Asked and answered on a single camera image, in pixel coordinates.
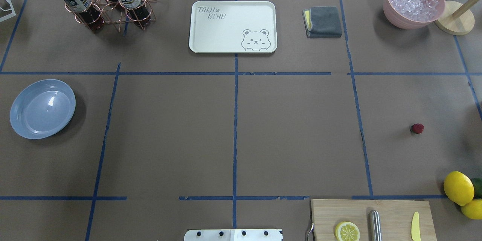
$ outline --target lemon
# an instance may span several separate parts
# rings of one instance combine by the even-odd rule
[[[470,219],[482,219],[482,200],[472,200],[460,209]]]
[[[358,227],[355,224],[349,221],[343,221],[336,225],[334,235],[338,241],[360,240],[360,230],[358,230]]]
[[[453,171],[447,175],[444,180],[444,190],[447,197],[460,206],[464,206],[474,199],[472,181],[458,171]]]

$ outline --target raspberry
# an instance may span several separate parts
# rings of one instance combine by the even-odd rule
[[[416,133],[416,134],[420,134],[423,132],[423,124],[420,124],[420,123],[415,123],[412,125],[412,127],[410,127],[410,131],[412,133]]]

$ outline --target plastic knife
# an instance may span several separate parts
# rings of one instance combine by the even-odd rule
[[[412,239],[413,241],[420,241],[420,220],[418,218],[418,212],[415,212],[412,218]]]

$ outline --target folded cloth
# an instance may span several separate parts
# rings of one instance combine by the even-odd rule
[[[309,38],[341,37],[341,23],[336,6],[313,6],[303,9],[306,35]]]

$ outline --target white tray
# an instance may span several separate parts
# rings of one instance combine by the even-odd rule
[[[189,48],[195,53],[272,53],[276,11],[267,1],[198,1],[191,9]]]

